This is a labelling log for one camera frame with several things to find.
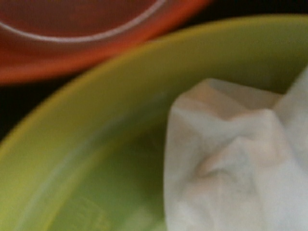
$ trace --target dark background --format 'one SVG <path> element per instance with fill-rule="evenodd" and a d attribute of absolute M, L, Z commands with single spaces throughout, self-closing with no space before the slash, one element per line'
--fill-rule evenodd
<path fill-rule="evenodd" d="M 308 0 L 215 0 L 178 29 L 219 19 L 272 13 L 308 13 Z M 0 141 L 34 107 L 76 76 L 0 87 Z"/>

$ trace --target red bowl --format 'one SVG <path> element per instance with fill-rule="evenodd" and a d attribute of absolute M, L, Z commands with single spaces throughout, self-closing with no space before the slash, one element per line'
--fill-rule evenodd
<path fill-rule="evenodd" d="M 180 25 L 211 0 L 0 1 L 0 85 L 89 68 Z"/>

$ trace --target green plastic bowl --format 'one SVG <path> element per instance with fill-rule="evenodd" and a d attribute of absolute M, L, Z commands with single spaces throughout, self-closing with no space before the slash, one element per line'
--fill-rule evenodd
<path fill-rule="evenodd" d="M 308 63 L 308 16 L 210 23 L 82 75 L 0 147 L 0 230 L 162 231 L 168 109 L 211 77 L 284 92 Z"/>

